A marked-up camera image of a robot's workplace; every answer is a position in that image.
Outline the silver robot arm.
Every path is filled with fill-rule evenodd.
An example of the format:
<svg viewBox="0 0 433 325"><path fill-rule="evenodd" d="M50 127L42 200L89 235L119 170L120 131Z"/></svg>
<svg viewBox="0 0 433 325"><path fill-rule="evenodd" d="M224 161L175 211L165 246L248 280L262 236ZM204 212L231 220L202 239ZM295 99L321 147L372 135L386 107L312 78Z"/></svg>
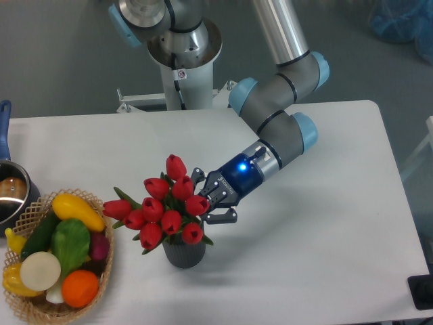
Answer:
<svg viewBox="0 0 433 325"><path fill-rule="evenodd" d="M277 73L267 83L247 78L229 90L229 106L258 140L216 171L192 173L194 183L204 183L200 195L210 208L200 218L209 224L236 222L240 200L318 138L309 117L286 110L326 82L329 65L309 50L290 1L254 1L253 7ZM200 1L115 1L108 13L119 35L131 47L146 45L159 65L168 110L211 107L222 39Z"/></svg>

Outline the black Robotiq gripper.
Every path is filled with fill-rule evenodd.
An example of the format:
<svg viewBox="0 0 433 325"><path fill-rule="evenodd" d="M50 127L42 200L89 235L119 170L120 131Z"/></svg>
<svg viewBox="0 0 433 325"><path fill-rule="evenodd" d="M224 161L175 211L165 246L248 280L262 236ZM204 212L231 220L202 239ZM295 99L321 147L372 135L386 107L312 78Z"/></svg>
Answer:
<svg viewBox="0 0 433 325"><path fill-rule="evenodd" d="M199 167L193 169L190 178L194 194L199 192L208 201L210 208L228 208L224 213L204 214L203 220L208 225L237 222L237 212L233 207L264 182L256 164L258 157L259 154L248 156L240 153L209 174ZM200 190L198 185L201 183L204 183L204 187Z"/></svg>

